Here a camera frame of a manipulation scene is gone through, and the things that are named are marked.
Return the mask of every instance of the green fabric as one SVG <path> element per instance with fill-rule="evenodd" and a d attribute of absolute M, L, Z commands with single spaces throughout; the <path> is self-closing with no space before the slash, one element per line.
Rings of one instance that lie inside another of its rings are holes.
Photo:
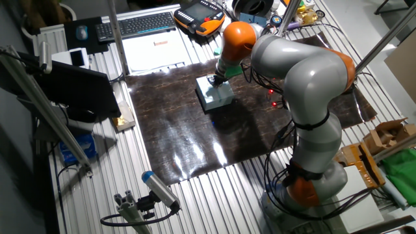
<path fill-rule="evenodd" d="M 402 151 L 383 160 L 387 178 L 407 199 L 409 205 L 416 207 L 416 150 Z"/>

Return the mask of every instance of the monitor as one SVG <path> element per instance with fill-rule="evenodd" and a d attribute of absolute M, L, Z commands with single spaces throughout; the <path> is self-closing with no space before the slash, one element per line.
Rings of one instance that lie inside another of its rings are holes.
<path fill-rule="evenodd" d="M 26 62 L 39 65 L 39 57 L 25 53 L 19 53 L 19 56 Z M 53 61 L 50 74 L 38 74 L 34 78 L 50 101 L 65 104 L 73 110 L 93 112 L 101 118 L 121 115 L 107 74 Z M 0 88 L 18 96 L 24 95 L 2 63 Z"/>

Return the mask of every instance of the workbench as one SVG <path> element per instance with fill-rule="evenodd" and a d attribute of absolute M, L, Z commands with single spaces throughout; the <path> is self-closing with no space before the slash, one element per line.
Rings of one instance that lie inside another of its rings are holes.
<path fill-rule="evenodd" d="M 333 25 L 342 30 L 332 16 L 328 7 L 321 0 L 316 0 L 315 10 L 326 13 L 322 23 Z M 119 20 L 154 14 L 174 12 L 179 5 L 164 6 L 138 12 L 118 15 Z M 295 40 L 324 32 L 333 46 L 354 60 L 360 62 L 359 55 L 348 37 L 330 26 L 308 27 L 289 32 L 286 37 Z M 40 42 L 51 44 L 52 53 L 67 51 L 64 26 L 56 25 L 40 30 L 34 37 L 34 51 Z M 184 64 L 167 66 L 160 70 L 174 69 L 217 58 L 214 50 L 222 45 L 221 34 L 216 34 L 204 41 L 191 40 L 180 30 L 174 31 L 181 37 L 184 54 L 188 55 Z M 91 69 L 106 73 L 109 79 L 115 79 L 122 73 L 115 44 L 109 45 L 109 51 L 90 55 Z M 370 129 L 380 122 L 402 118 L 400 111 L 391 101 L 387 92 L 377 80 L 369 75 L 358 75 L 356 86 L 378 113 L 374 120 L 343 130 L 342 146 L 359 142 Z M 117 100 L 124 99 L 133 106 L 129 89 L 124 81 L 113 84 Z M 59 179 L 58 172 L 64 167 L 58 149 L 49 156 L 52 183 L 55 192 L 58 222 L 61 233 L 135 233 L 131 227 L 111 228 L 102 226 L 100 218 L 116 214 L 113 196 L 124 195 L 131 190 L 134 197 L 147 196 L 149 189 L 141 181 L 142 173 L 151 170 L 146 149 L 143 144 L 140 126 L 117 133 L 110 119 L 94 126 L 93 131 L 98 150 L 97 157 L 92 158 L 92 177 L 86 177 L 76 166 L 76 170 L 64 171 Z M 270 176 L 282 170 L 291 158 L 291 148 L 279 150 L 272 154 L 274 166 Z M 150 225 L 153 233 L 280 233 L 279 227 L 271 222 L 261 208 L 263 193 L 263 165 L 265 155 L 244 162 L 233 164 L 198 177 L 185 179 L 170 186 L 179 198 L 182 210 L 168 220 Z M 155 207 L 156 218 L 168 214 L 166 207 L 160 203 Z"/>

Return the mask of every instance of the black keyboard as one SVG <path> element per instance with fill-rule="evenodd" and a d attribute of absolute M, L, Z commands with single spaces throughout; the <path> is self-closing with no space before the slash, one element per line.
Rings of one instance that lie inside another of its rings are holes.
<path fill-rule="evenodd" d="M 144 36 L 176 28 L 174 18 L 170 12 L 119 20 L 118 24 L 120 25 L 122 38 Z M 99 42 L 114 41 L 110 23 L 96 25 L 96 30 Z"/>

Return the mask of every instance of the robotic arm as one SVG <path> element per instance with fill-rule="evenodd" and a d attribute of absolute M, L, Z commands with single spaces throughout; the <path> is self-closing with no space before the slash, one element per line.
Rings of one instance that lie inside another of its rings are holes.
<path fill-rule="evenodd" d="M 251 54 L 257 73 L 285 78 L 283 91 L 298 144 L 285 186 L 275 193 L 287 207 L 301 211 L 336 195 L 347 182 L 343 167 L 332 161 L 341 145 L 342 129 L 336 115 L 328 111 L 328 103 L 354 81 L 354 63 L 342 53 L 270 34 L 261 36 L 261 31 L 260 26 L 245 22 L 230 24 L 224 31 L 216 74 L 224 77 L 228 67 L 238 66 Z"/>

